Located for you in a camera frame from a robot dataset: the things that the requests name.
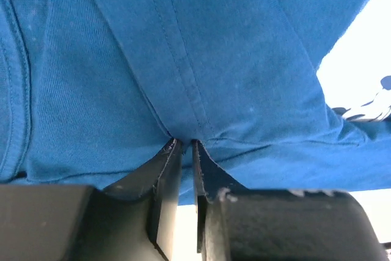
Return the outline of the navy blue mickey t-shirt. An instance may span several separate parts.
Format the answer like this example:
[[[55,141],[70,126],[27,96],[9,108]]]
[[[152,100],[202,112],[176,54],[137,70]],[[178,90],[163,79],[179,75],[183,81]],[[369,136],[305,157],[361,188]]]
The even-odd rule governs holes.
[[[325,102],[368,0],[1,0],[1,182],[104,188],[171,139],[249,188],[390,187],[390,120]]]

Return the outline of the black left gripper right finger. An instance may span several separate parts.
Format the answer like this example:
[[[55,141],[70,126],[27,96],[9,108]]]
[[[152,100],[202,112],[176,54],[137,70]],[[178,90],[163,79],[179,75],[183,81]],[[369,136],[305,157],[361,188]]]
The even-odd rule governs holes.
[[[362,206],[338,190],[249,189],[192,142],[203,260],[387,260]]]

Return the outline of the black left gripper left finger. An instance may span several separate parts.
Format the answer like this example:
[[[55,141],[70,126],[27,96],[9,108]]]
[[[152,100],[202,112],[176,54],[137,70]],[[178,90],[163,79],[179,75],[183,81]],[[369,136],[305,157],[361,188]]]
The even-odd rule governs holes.
[[[181,142],[99,190],[2,185],[2,260],[170,260]]]

